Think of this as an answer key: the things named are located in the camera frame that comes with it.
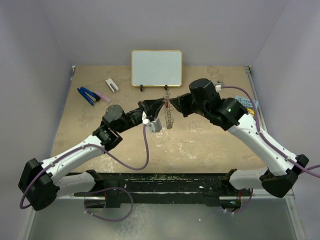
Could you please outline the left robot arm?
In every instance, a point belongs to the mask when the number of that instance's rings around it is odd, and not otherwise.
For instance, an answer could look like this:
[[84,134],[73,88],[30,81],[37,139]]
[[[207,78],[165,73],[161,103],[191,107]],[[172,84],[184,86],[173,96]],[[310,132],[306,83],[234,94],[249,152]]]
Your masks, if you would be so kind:
[[85,162],[109,154],[122,141],[120,133],[140,124],[144,132],[159,132],[158,114],[163,105],[163,98],[144,100],[138,102],[138,108],[125,112],[113,104],[105,111],[100,126],[79,144],[42,161],[27,161],[18,182],[23,193],[19,207],[36,211],[48,207],[63,190],[74,185],[70,180],[63,181],[65,176]]

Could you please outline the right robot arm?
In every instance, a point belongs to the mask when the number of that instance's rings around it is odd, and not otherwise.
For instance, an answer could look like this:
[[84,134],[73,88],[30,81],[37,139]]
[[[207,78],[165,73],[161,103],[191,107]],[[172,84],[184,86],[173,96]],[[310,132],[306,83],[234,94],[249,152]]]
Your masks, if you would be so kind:
[[293,187],[309,159],[286,150],[266,131],[235,98],[221,98],[221,86],[206,78],[189,85],[189,92],[170,99],[170,103],[184,117],[198,114],[214,126],[222,128],[241,140],[266,165],[261,169],[232,169],[225,176],[222,190],[228,196],[242,189],[264,189],[282,198]]

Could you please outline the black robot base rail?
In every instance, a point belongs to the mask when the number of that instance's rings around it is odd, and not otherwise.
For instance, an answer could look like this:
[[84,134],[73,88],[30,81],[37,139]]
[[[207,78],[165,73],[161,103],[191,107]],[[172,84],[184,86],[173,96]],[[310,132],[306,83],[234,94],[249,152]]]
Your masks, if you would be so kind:
[[121,204],[199,204],[238,209],[248,189],[237,190],[225,173],[107,173],[94,174],[93,189],[75,193],[87,200],[106,201],[107,208]]

